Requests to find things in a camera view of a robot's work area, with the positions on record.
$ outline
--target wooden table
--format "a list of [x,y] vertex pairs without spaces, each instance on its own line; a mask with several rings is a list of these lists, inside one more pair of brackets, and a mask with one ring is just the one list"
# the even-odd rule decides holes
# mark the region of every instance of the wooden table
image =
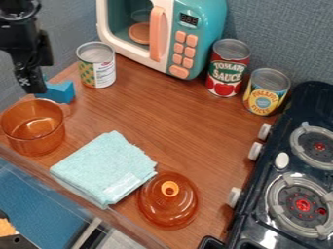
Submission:
[[[147,247],[159,246],[138,227],[170,248],[196,248],[206,235],[223,238],[233,215],[226,205],[228,193],[232,187],[241,188],[244,184],[254,165],[247,159],[248,151],[261,124],[272,123],[275,117],[262,118],[246,111],[242,94],[220,98],[206,90],[204,79],[180,81],[119,55],[117,81],[112,87],[82,86],[76,64],[51,82],[64,80],[75,82],[76,99],[66,120],[63,144],[52,153],[29,161],[1,146],[0,157],[24,167]],[[112,206],[116,212],[101,211],[65,191],[40,170],[49,169],[101,133],[112,130],[121,132],[157,161],[158,171],[179,172],[198,186],[202,204],[198,218],[190,226],[164,231],[148,224],[139,214],[135,195]],[[0,138],[8,146],[5,136]]]

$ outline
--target green label can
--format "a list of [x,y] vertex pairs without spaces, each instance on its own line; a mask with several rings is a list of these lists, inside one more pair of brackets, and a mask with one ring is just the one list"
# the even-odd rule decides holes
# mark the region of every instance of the green label can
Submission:
[[89,42],[81,45],[76,55],[83,85],[102,89],[116,81],[115,51],[110,46],[101,42]]

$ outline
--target tomato sauce can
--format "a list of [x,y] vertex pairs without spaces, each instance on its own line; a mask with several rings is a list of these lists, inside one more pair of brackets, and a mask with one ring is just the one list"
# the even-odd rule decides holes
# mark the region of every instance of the tomato sauce can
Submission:
[[260,116],[274,114],[290,90],[291,82],[281,72],[259,68],[251,74],[243,96],[244,106]]
[[214,43],[205,85],[218,96],[239,93],[249,63],[250,49],[242,41],[223,39]]
[[115,51],[102,42],[88,42],[76,50],[83,85],[102,89],[116,81]]

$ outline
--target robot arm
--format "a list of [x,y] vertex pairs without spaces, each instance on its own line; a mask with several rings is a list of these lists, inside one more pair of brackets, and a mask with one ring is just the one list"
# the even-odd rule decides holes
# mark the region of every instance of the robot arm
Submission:
[[11,56],[15,76],[27,93],[47,90],[40,66],[54,64],[48,34],[36,23],[40,9],[40,0],[0,0],[0,50]]

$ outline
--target black stovetop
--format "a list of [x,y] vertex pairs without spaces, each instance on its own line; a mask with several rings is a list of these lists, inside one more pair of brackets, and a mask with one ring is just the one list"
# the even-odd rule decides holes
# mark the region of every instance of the black stovetop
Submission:
[[[333,248],[331,131],[333,86],[297,86],[239,200],[227,248]],[[280,153],[289,155],[285,169],[275,167]]]

